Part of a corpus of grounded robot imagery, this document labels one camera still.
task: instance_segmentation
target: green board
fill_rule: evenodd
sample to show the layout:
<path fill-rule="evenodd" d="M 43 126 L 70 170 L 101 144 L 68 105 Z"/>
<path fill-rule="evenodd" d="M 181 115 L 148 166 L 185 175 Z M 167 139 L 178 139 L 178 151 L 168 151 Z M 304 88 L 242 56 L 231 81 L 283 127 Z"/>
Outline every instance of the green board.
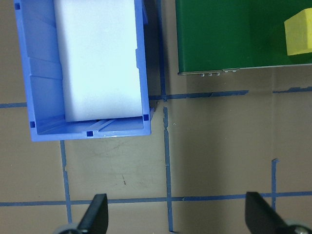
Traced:
<path fill-rule="evenodd" d="M 176 0 L 180 73 L 312 63 L 288 56 L 284 21 L 312 0 Z"/>

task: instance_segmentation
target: white foam block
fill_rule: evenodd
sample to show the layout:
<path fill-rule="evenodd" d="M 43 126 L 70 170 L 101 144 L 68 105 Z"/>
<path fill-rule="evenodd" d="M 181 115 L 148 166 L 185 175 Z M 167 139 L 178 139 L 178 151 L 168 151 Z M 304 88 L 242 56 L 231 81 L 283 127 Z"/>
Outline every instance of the white foam block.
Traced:
<path fill-rule="evenodd" d="M 134 0 L 55 0 L 66 121 L 142 115 Z"/>

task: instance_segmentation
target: yellow foam block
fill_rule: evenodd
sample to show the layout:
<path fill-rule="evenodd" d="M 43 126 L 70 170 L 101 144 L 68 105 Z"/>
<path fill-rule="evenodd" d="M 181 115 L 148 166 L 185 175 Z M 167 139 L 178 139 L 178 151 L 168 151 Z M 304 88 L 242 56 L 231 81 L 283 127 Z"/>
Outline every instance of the yellow foam block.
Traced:
<path fill-rule="evenodd" d="M 312 8 L 304 9 L 284 22 L 287 55 L 312 52 Z"/>

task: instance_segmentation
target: blue plastic bin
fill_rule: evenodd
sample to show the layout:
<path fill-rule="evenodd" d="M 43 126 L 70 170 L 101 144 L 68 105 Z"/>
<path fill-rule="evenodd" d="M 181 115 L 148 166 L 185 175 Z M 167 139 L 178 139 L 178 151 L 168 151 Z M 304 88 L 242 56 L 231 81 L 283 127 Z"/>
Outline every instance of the blue plastic bin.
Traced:
<path fill-rule="evenodd" d="M 66 122 L 62 67 L 53 0 L 15 0 L 14 7 L 33 141 L 142 136 L 151 133 L 143 23 L 144 3 L 134 0 L 142 116 Z"/>

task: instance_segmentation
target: metal screw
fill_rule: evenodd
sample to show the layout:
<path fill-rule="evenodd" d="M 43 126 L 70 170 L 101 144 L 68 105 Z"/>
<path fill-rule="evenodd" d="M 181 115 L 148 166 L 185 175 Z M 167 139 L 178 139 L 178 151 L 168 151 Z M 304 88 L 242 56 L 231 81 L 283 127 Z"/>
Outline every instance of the metal screw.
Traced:
<path fill-rule="evenodd" d="M 308 230 L 306 230 L 303 227 L 296 227 L 294 232 L 297 233 L 297 234 L 309 234 Z"/>

